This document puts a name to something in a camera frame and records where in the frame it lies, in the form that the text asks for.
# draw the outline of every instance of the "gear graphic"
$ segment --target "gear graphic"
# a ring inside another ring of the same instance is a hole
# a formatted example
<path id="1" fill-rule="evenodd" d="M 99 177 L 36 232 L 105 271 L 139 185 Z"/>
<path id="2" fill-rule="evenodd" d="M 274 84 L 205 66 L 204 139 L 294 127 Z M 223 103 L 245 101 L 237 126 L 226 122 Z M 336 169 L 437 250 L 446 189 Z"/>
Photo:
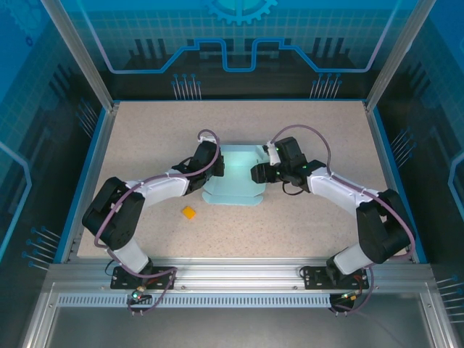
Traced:
<path id="1" fill-rule="evenodd" d="M 39 27 L 42 12 L 38 0 L 0 0 L 0 9 L 7 8 L 14 22 L 28 36 Z"/>
<path id="2" fill-rule="evenodd" d="M 205 0 L 210 15 L 216 15 L 217 20 L 225 20 L 227 24 L 234 22 L 237 25 L 261 20 L 261 15 L 268 15 L 269 8 L 275 5 L 277 0 Z"/>

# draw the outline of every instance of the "perforated metal strip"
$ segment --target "perforated metal strip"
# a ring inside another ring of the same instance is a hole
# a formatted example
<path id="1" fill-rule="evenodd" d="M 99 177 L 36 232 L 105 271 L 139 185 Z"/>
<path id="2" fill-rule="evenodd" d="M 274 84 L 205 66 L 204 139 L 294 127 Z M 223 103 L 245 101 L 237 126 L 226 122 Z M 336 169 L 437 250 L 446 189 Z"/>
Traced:
<path id="1" fill-rule="evenodd" d="M 128 294 L 60 294 L 59 307 L 126 307 Z M 135 308 L 149 307 L 159 294 Z M 326 308 L 329 294 L 167 294 L 164 308 Z"/>

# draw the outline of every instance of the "black cable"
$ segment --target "black cable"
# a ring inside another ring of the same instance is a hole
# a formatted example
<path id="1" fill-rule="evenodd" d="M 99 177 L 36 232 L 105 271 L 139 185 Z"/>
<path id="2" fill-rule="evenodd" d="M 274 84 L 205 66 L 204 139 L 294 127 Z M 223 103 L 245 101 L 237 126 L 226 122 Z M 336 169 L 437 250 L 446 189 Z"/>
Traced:
<path id="1" fill-rule="evenodd" d="M 285 185 L 289 183 L 288 181 L 282 181 L 282 191 L 285 193 L 285 194 L 288 194 L 289 196 L 298 196 L 299 194 L 302 194 L 305 190 L 301 190 L 301 191 L 298 191 L 298 192 L 295 192 L 294 194 L 290 194 L 289 192 L 287 192 L 285 190 Z"/>
<path id="2" fill-rule="evenodd" d="M 108 270 L 108 267 L 109 267 L 113 262 L 114 262 L 114 260 L 109 261 L 109 262 L 108 262 L 108 265 L 104 268 L 104 272 L 105 272 L 105 274 L 106 274 L 107 276 L 112 276 L 112 274 L 109 274 L 109 273 L 107 272 L 107 270 Z"/>

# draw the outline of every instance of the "light blue tray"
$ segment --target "light blue tray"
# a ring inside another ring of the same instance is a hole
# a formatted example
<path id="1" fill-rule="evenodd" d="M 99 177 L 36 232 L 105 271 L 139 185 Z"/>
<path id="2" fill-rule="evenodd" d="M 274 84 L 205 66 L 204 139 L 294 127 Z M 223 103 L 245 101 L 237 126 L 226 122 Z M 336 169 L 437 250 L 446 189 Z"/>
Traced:
<path id="1" fill-rule="evenodd" d="M 255 206 L 261 203 L 265 183 L 255 183 L 250 170 L 259 163 L 269 162 L 260 145 L 221 145 L 224 176 L 213 176 L 203 186 L 203 199 L 209 204 Z"/>

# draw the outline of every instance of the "glass panel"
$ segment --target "glass panel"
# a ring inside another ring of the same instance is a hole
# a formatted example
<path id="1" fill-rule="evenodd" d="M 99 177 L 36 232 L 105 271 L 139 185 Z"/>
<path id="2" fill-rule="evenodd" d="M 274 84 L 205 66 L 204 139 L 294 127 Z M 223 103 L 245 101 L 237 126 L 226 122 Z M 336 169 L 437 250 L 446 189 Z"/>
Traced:
<path id="1" fill-rule="evenodd" d="M 362 99 L 415 3 L 63 1 L 115 99 Z"/>
<path id="2" fill-rule="evenodd" d="M 438 280 L 464 278 L 462 13 L 461 1 L 437 0 L 378 103 Z"/>
<path id="3" fill-rule="evenodd" d="M 0 49 L 0 342 L 18 347 L 102 107 L 39 1 L 0 1 Z"/>

